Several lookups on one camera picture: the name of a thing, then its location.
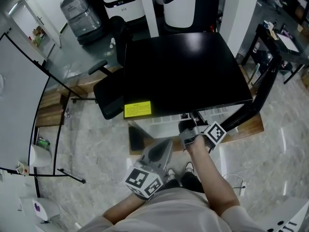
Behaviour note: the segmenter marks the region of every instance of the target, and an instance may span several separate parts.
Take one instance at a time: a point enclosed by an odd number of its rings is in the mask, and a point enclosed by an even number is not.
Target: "black pants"
[[[181,183],[183,188],[188,189],[190,191],[196,191],[204,193],[202,183],[199,179],[191,172],[186,172],[181,179]],[[180,184],[176,179],[168,181],[159,191],[163,191],[171,188],[179,188]]]

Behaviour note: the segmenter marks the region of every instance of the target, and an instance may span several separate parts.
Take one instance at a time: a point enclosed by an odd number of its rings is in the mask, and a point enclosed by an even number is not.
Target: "person's arm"
[[[188,152],[196,168],[209,205],[219,216],[228,208],[240,205],[230,184],[221,176],[205,148],[204,138],[195,138]]]
[[[145,200],[138,198],[132,193],[127,198],[108,209],[102,217],[106,218],[112,224],[116,224],[140,208],[145,202]]]

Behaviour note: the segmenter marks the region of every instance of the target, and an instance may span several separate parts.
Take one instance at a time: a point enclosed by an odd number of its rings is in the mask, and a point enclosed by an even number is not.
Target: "black tabletop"
[[[281,39],[274,40],[270,36],[269,30],[264,28],[262,24],[258,25],[256,32],[261,36],[261,39],[263,40],[263,42],[269,48],[270,51],[272,49],[278,51],[278,53],[282,57],[282,60],[292,63],[306,64],[306,65],[309,64],[308,53],[306,50],[302,48],[296,37],[293,39],[293,42],[299,52],[289,50]]]
[[[150,102],[151,117],[252,100],[219,33],[187,33],[128,43],[125,105]]]

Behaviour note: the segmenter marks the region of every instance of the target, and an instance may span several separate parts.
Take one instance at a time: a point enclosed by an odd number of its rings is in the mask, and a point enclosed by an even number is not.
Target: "plastic container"
[[[260,42],[258,41],[253,48],[253,52],[256,53],[259,47],[260,47]]]
[[[35,214],[44,221],[60,214],[58,205],[48,199],[36,198],[32,199],[32,203]]]
[[[30,166],[33,167],[46,167],[52,162],[52,156],[46,149],[37,145],[31,145],[30,149]]]

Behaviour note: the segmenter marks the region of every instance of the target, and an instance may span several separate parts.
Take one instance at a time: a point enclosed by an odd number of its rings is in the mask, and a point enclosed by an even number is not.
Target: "yellow label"
[[[125,105],[125,118],[151,114],[150,101]]]

